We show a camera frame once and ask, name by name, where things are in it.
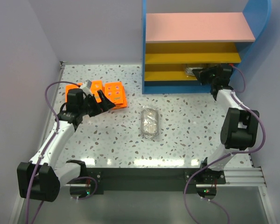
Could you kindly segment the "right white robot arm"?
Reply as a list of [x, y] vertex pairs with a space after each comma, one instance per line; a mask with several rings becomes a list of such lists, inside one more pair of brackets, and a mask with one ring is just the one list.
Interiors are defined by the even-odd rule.
[[246, 107], [229, 85], [233, 72], [238, 70], [234, 65], [225, 63], [192, 70], [201, 85], [210, 85], [211, 95], [226, 110], [226, 115], [220, 132], [220, 145], [191, 175], [190, 183], [220, 179], [232, 157], [245, 153], [256, 142], [259, 112]]

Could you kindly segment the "orange Scrub Mommy box top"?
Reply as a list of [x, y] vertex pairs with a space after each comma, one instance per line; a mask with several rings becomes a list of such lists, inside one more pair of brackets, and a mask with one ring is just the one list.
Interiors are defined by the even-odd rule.
[[125, 103], [125, 90], [121, 82], [105, 83], [104, 94], [116, 106], [122, 106]]

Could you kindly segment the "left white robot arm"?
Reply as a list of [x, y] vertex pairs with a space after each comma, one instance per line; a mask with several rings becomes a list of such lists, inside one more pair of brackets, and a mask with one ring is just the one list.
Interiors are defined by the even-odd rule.
[[87, 177], [83, 161], [68, 160], [56, 169], [56, 162], [67, 141], [82, 123], [84, 116], [94, 117], [115, 107], [101, 90], [95, 96], [80, 88], [70, 89], [67, 101], [60, 108], [53, 129], [38, 152], [17, 168], [19, 193], [22, 198], [53, 202], [60, 188], [74, 179]]

